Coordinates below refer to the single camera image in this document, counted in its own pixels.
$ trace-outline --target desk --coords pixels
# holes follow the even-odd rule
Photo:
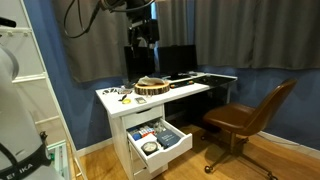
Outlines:
[[[229,84],[236,81],[237,77],[198,73],[197,76],[183,80],[192,80],[206,75],[222,76],[233,79],[233,81],[226,84],[228,89],[227,102],[229,102]],[[117,93],[103,94],[105,89],[96,91],[96,94],[108,112],[115,151],[117,152],[129,179],[152,179],[168,169],[168,162],[192,148],[192,134],[186,135],[165,121],[164,103],[204,92],[211,88],[212,87],[208,85],[194,83],[192,85],[170,89],[164,94],[151,97],[144,97],[132,92],[127,96],[132,101],[130,104],[122,104],[119,102],[119,99],[121,99],[123,95]],[[137,97],[144,97],[147,103],[136,103],[134,98]],[[168,149],[158,150],[157,152],[146,156],[140,148],[141,145],[133,140],[132,136],[127,132],[127,129],[155,119],[159,119],[167,129],[172,130],[178,135],[180,141]]]

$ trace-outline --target chair seat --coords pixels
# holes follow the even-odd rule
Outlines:
[[[204,115],[203,120],[211,125],[243,135],[244,126],[254,110],[255,108],[239,103],[229,103],[210,110]]]

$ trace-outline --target drawer compartment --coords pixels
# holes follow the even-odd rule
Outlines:
[[[141,159],[145,162],[145,164],[147,165],[147,169],[150,173],[166,165],[171,160],[175,159],[176,157],[180,156],[181,154],[192,148],[192,134],[184,134],[183,132],[181,132],[180,130],[178,130],[177,128],[175,128],[163,119],[160,119],[160,122],[164,125],[166,129],[171,130],[174,134],[179,136],[180,140],[172,146],[166,149],[159,149],[150,155],[146,155],[141,149],[141,144],[143,144],[142,141],[144,140],[144,138],[140,139],[142,141],[138,140],[138,142],[132,138],[130,133],[128,133],[128,139],[130,143],[138,152],[138,155],[141,157]]]
[[[137,124],[142,124],[152,119],[162,117],[163,106],[153,107],[151,109],[146,109],[137,113],[129,114],[123,116],[123,124],[126,129],[136,126]]]

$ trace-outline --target computer monitor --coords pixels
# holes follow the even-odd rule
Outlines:
[[[170,80],[190,77],[185,73],[198,68],[195,45],[159,47],[158,57],[160,74]]]
[[[154,51],[147,47],[124,47],[128,83],[134,84],[141,77],[153,74],[155,70]]]

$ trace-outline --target office chair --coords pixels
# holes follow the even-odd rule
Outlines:
[[[205,172],[210,173],[215,165],[229,155],[232,155],[236,145],[246,143],[249,136],[262,131],[268,125],[296,83],[296,79],[283,81],[263,99],[257,108],[248,107],[239,103],[229,103],[207,112],[203,117],[204,123],[228,131],[230,133],[230,147],[211,166],[205,166]],[[237,134],[247,138],[241,139],[235,144]],[[270,170],[242,152],[240,152],[239,155],[265,170],[268,173],[269,179],[278,179],[272,175]]]

